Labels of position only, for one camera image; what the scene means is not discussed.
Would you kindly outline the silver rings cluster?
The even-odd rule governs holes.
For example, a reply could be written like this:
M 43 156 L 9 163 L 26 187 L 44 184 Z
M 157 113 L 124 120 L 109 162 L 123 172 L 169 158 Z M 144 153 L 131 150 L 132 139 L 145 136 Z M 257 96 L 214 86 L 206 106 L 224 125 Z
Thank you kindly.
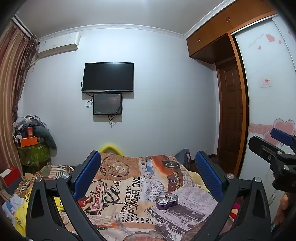
M 171 197 L 168 194 L 160 194 L 157 198 L 159 203 L 168 203 L 171 201 Z

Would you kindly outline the small black wall monitor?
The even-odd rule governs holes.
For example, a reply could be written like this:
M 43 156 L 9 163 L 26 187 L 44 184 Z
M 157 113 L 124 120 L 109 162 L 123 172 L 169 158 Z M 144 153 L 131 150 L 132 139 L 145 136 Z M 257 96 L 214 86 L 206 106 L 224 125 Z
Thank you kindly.
M 121 93 L 95 93 L 93 96 L 94 115 L 117 115 L 122 111 Z

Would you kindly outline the wooden overhead cabinet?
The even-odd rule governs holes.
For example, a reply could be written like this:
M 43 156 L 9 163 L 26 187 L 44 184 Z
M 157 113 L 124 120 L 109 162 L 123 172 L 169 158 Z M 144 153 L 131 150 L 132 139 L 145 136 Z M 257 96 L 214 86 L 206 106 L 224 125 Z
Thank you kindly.
M 189 56 L 209 64 L 234 56 L 228 32 L 271 11 L 268 1 L 234 1 L 187 38 Z

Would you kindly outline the colourful fleece blanket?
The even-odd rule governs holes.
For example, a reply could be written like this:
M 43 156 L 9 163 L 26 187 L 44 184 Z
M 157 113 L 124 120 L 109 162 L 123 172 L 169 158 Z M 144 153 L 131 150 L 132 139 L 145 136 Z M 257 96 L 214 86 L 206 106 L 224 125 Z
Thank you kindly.
M 243 202 L 243 197 L 237 197 L 236 201 L 234 202 L 233 208 L 229 214 L 229 218 L 231 219 L 232 222 L 236 220 L 236 217 L 239 213 L 239 210 L 241 208 Z

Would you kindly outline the red box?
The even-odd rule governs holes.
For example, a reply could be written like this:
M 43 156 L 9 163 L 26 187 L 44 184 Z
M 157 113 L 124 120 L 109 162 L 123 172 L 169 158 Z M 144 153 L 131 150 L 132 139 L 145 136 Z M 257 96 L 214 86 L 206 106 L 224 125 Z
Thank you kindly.
M 20 170 L 14 166 L 1 172 L 1 180 L 5 185 L 5 187 L 9 187 L 20 177 L 21 177 Z

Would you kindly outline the newspaper print blanket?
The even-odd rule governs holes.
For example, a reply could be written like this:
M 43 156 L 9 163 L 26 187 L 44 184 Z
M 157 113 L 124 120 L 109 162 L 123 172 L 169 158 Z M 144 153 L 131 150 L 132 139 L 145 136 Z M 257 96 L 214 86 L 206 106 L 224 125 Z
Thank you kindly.
M 104 240 L 182 240 L 196 234 L 217 206 L 201 176 L 174 156 L 100 155 L 99 170 L 78 203 Z M 48 163 L 34 174 L 27 173 L 15 194 L 23 204 L 38 177 L 55 180 L 75 168 Z M 178 204 L 157 209 L 161 192 L 177 195 Z

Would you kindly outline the striped brown curtain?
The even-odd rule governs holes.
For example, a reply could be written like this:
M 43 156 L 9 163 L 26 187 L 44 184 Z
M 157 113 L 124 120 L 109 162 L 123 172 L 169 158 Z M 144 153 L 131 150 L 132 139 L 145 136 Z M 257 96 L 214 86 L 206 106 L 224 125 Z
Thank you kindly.
M 18 118 L 27 73 L 37 52 L 38 38 L 28 38 L 17 25 L 9 22 L 1 35 L 1 171 L 22 164 L 13 140 L 13 123 Z

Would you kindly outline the brown wooden door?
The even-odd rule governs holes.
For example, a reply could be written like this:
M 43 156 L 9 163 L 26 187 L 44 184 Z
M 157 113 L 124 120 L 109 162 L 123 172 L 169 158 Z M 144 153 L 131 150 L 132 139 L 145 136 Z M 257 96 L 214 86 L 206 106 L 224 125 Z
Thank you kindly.
M 225 173 L 236 174 L 242 132 L 242 91 L 236 60 L 218 65 L 220 128 L 219 165 Z

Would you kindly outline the yellow cloth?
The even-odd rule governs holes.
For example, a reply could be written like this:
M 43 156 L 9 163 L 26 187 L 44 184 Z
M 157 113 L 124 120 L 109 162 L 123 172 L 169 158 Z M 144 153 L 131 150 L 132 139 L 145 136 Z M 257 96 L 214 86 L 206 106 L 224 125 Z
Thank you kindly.
M 30 194 L 32 192 L 32 187 L 30 187 L 24 196 L 23 204 L 21 204 L 17 210 L 15 211 L 14 218 L 16 223 L 16 230 L 22 235 L 26 235 L 26 216 L 27 216 L 27 209 L 29 205 Z M 56 207 L 60 213 L 62 221 L 64 224 L 69 222 L 64 207 L 62 205 L 61 199 L 59 197 L 54 197 Z

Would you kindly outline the clutter pile with orange box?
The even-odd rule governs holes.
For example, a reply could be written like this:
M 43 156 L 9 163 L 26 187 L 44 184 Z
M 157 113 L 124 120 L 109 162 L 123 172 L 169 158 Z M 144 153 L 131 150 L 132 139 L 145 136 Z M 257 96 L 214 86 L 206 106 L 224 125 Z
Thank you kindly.
M 57 149 L 47 125 L 34 114 L 16 119 L 13 123 L 13 138 L 23 174 L 34 174 L 41 170 L 51 162 L 51 151 Z

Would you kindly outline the dark blue bag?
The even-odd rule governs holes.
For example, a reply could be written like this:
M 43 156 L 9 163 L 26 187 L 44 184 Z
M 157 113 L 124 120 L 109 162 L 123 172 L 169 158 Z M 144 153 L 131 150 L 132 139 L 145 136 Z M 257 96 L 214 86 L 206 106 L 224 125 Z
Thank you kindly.
M 190 171 L 191 155 L 189 149 L 182 149 L 174 156 L 177 161 Z

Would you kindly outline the white wardrobe sliding door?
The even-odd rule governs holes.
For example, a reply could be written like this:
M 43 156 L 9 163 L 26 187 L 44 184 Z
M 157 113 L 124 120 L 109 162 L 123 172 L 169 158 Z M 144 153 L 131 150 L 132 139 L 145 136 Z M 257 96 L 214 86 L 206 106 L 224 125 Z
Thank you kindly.
M 277 128 L 295 135 L 295 35 L 279 15 L 234 34 L 249 99 L 248 137 L 258 136 L 291 154 L 270 135 Z

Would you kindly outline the purple heart-shaped tin box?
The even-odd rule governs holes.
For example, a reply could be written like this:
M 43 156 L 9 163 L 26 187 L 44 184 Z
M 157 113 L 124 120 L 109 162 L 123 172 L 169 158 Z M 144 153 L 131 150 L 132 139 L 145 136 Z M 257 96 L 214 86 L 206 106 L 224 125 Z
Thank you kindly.
M 166 210 L 169 207 L 176 206 L 179 202 L 177 195 L 168 192 L 161 192 L 156 198 L 156 208 Z

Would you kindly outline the white air conditioner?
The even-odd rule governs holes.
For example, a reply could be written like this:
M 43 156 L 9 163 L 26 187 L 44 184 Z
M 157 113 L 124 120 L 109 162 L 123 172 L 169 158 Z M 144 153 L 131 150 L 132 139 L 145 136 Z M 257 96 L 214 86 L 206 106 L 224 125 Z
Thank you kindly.
M 80 38 L 79 32 L 75 32 L 44 40 L 40 43 L 37 56 L 42 59 L 56 54 L 77 51 Z

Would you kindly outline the yellow pillow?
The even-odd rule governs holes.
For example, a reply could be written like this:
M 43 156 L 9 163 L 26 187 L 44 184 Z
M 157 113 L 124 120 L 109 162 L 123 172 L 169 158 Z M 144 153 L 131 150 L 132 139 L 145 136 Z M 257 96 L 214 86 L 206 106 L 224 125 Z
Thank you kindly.
M 112 153 L 119 156 L 125 156 L 124 153 L 113 144 L 106 144 L 99 149 L 100 153 Z

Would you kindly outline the black wall television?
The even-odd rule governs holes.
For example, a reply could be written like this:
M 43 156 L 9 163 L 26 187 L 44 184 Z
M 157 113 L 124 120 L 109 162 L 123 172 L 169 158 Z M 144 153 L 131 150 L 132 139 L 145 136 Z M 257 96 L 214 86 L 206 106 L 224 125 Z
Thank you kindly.
M 83 92 L 133 92 L 134 64 L 132 62 L 86 63 Z

